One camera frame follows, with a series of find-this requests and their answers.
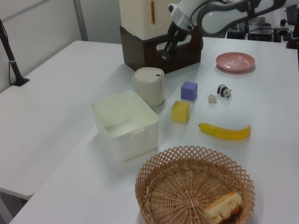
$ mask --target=yellow banana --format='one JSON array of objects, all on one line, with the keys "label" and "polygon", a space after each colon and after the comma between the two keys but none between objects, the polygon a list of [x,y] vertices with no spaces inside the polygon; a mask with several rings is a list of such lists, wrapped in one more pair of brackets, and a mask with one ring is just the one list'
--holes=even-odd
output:
[{"label": "yellow banana", "polygon": [[200,123],[199,127],[203,132],[207,134],[228,140],[245,139],[250,135],[251,129],[250,125],[248,125],[245,129],[230,130],[222,127],[217,127],[208,123]]}]

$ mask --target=wicker basket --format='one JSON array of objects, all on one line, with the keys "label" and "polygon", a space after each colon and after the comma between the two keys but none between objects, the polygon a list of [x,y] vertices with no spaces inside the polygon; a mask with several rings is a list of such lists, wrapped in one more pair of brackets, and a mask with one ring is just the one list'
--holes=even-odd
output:
[{"label": "wicker basket", "polygon": [[207,224],[203,209],[233,191],[241,195],[244,207],[223,223],[243,224],[253,211],[253,190],[246,171],[235,161],[194,146],[170,148],[152,157],[135,184],[136,198],[148,224]]}]

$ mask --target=toast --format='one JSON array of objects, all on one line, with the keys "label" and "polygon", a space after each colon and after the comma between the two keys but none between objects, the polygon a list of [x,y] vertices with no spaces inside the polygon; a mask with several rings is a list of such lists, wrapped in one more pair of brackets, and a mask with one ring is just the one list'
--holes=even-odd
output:
[{"label": "toast", "polygon": [[236,193],[228,193],[217,201],[204,208],[204,214],[209,224],[220,224],[229,219],[231,215],[237,214],[244,206],[241,196]]}]

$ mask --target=purple block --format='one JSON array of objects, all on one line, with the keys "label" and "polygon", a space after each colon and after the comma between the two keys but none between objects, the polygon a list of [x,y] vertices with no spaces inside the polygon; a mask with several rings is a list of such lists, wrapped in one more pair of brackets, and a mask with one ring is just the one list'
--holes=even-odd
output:
[{"label": "purple block", "polygon": [[186,81],[181,87],[181,98],[194,100],[197,96],[197,83]]}]

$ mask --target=panda figurine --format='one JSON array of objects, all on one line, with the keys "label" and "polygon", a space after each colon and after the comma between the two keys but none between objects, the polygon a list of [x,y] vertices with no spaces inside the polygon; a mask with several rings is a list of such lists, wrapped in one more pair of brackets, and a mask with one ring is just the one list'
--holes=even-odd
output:
[{"label": "panda figurine", "polygon": [[217,90],[217,93],[220,93],[220,95],[222,97],[231,97],[231,94],[230,94],[231,90],[228,89],[228,87],[226,87],[225,84],[221,84],[219,87],[218,87],[218,90]]}]

